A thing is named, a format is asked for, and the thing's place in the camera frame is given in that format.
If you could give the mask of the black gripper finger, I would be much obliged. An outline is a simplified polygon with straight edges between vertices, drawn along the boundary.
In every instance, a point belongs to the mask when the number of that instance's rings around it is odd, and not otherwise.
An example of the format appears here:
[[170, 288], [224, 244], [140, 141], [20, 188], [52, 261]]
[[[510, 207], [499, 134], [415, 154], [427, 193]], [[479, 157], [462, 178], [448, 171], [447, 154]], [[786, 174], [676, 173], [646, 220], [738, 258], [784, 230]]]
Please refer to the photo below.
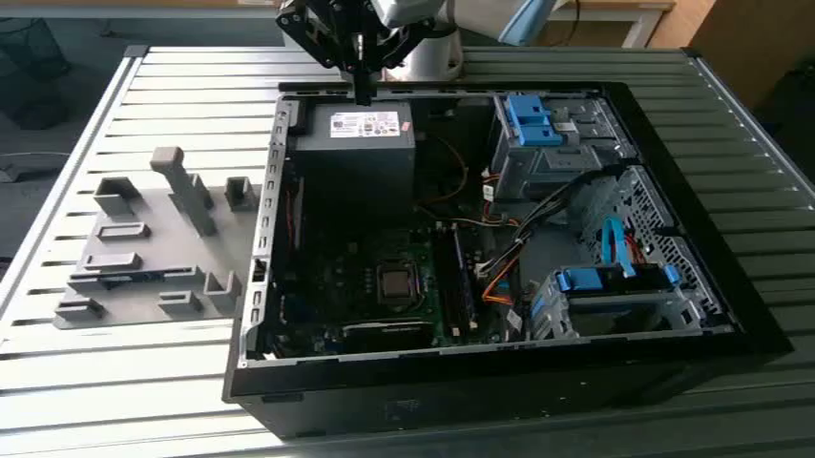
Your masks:
[[275, 22], [290, 38], [326, 68], [336, 67], [350, 80], [354, 99], [363, 104], [363, 33], [338, 36], [316, 15], [318, 1], [284, 1]]
[[423, 39], [423, 26], [402, 27], [386, 39], [380, 39], [375, 31], [363, 33], [364, 105], [371, 104], [372, 97], [378, 94], [376, 83], [382, 70], [398, 67]]

